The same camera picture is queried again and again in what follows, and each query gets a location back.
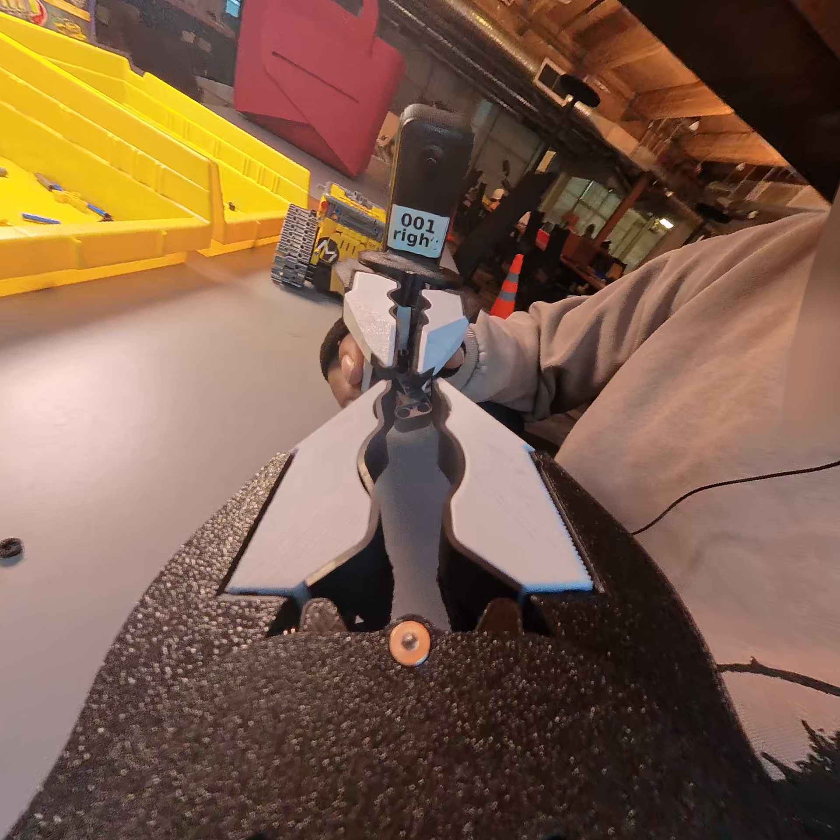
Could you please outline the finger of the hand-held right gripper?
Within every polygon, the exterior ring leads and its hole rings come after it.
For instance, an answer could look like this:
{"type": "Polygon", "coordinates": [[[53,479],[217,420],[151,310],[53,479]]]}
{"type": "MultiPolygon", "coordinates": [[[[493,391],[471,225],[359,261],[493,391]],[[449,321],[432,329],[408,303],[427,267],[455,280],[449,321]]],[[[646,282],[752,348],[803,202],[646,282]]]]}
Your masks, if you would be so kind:
{"type": "Polygon", "coordinates": [[[438,374],[462,344],[469,320],[462,296],[454,290],[425,289],[415,337],[415,379],[427,382],[438,374]]]}
{"type": "Polygon", "coordinates": [[[398,359],[397,280],[372,270],[355,270],[343,297],[343,320],[360,347],[364,368],[360,388],[366,392],[375,371],[394,371],[398,359]]]}

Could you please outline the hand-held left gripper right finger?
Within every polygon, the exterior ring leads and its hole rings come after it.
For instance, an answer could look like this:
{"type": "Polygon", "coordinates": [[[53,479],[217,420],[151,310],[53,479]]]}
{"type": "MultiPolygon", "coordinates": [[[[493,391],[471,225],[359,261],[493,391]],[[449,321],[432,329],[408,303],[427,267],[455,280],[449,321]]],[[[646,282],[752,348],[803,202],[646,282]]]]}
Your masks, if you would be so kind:
{"type": "Polygon", "coordinates": [[[534,449],[448,381],[434,384],[434,425],[451,545],[515,592],[592,592],[534,449]]]}

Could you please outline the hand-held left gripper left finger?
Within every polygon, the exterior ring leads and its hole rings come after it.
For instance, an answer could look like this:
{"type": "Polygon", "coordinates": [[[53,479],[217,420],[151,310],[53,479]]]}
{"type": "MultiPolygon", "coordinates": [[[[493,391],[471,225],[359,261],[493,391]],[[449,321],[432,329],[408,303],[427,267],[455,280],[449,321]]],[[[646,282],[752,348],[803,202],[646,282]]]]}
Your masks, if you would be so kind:
{"type": "Polygon", "coordinates": [[[226,595],[307,597],[370,543],[379,514],[361,464],[384,427],[388,393],[388,382],[374,384],[300,442],[234,562],[226,595]]]}

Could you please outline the yellow toy robot vehicle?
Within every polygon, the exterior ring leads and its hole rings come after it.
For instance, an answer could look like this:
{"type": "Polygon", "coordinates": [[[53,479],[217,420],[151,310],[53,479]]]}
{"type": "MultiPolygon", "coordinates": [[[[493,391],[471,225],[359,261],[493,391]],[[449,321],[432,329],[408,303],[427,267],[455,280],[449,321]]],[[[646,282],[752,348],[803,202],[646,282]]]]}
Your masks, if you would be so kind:
{"type": "Polygon", "coordinates": [[[365,251],[381,250],[386,213],[365,196],[333,182],[324,186],[318,206],[319,228],[308,280],[320,293],[342,296],[351,269],[341,265],[365,251]]]}

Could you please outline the person's right forearm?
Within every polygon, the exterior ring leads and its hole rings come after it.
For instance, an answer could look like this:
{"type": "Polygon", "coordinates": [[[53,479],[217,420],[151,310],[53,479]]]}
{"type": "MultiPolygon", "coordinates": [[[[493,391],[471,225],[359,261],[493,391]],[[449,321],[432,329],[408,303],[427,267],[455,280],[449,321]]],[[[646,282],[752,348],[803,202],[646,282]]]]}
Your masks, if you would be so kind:
{"type": "Polygon", "coordinates": [[[711,356],[711,340],[752,332],[776,291],[795,309],[827,213],[805,213],[671,250],[590,297],[535,303],[506,319],[481,313],[456,387],[542,419],[592,403],[644,344],[667,363],[711,356]]]}

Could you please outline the grey desk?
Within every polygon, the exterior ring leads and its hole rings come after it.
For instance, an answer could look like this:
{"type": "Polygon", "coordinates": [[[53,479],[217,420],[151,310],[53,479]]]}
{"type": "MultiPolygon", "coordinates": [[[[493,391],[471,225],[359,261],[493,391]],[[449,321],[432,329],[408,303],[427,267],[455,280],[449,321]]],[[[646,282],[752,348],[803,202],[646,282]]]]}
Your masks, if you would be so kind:
{"type": "Polygon", "coordinates": [[[340,303],[270,280],[271,246],[2,299],[2,834],[172,555],[336,414],[340,303]]]}

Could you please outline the person's right hand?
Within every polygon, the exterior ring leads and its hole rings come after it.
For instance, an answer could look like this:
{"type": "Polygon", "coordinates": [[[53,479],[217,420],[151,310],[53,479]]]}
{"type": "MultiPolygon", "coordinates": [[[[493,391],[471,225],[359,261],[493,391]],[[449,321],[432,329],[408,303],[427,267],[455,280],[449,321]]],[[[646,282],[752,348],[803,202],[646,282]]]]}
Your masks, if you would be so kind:
{"type": "Polygon", "coordinates": [[[339,408],[344,409],[362,395],[365,365],[361,347],[348,333],[339,343],[338,357],[328,372],[328,384],[339,408]]]}

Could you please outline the orange traffic cone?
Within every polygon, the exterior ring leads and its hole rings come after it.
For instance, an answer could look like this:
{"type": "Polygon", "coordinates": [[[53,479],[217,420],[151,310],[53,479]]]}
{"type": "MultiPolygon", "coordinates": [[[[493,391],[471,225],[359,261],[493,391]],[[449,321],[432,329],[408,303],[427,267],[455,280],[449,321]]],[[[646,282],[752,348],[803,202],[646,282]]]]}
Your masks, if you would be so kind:
{"type": "Polygon", "coordinates": [[[513,258],[507,276],[502,282],[497,299],[490,309],[490,315],[492,317],[507,319],[515,312],[522,264],[523,254],[519,253],[513,258]]]}

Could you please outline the red tote bag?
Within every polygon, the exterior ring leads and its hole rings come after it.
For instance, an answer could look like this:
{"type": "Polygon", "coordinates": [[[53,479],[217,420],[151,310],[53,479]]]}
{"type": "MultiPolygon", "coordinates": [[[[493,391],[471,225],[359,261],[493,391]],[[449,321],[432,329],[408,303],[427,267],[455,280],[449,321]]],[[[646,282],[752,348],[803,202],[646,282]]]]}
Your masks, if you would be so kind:
{"type": "Polygon", "coordinates": [[[247,1],[234,107],[351,178],[368,166],[405,70],[377,35],[379,4],[247,1]]]}

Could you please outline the person's beige hoodie torso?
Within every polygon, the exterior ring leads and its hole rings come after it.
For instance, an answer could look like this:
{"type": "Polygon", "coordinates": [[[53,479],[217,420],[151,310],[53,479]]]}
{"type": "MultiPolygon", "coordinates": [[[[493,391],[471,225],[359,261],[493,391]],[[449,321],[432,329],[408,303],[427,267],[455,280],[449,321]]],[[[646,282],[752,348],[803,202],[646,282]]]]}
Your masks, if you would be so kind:
{"type": "Polygon", "coordinates": [[[763,332],[704,361],[647,341],[559,456],[667,574],[764,768],[797,786],[838,761],[838,417],[808,417],[838,359],[806,374],[796,352],[812,264],[793,310],[776,291],[763,332]]]}

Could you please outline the cluster of blue grey pieces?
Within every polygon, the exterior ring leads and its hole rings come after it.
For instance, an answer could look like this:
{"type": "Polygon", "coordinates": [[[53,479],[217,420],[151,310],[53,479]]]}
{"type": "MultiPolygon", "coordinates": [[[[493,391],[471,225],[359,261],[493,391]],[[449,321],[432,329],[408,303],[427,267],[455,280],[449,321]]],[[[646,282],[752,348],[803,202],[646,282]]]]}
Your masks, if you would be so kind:
{"type": "Polygon", "coordinates": [[[37,171],[3,164],[2,228],[112,223],[108,211],[37,171]]]}

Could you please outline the toy robot kit box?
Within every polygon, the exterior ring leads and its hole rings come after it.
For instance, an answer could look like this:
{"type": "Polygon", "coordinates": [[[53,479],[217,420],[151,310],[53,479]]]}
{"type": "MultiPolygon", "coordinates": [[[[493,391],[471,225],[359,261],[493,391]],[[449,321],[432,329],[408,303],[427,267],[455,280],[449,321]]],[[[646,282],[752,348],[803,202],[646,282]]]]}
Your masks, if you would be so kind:
{"type": "Polygon", "coordinates": [[[32,25],[90,43],[93,40],[90,1],[1,1],[1,12],[32,25]]]}

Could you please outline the silver ceiling duct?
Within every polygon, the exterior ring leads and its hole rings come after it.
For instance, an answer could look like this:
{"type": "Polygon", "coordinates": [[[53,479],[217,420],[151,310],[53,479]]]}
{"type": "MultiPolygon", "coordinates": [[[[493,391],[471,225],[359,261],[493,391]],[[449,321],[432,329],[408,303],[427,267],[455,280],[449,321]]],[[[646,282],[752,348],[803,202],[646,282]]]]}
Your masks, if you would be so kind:
{"type": "Polygon", "coordinates": [[[531,56],[471,2],[384,1],[381,19],[416,37],[457,75],[521,120],[560,125],[569,98],[538,84],[545,59],[531,56]]]}

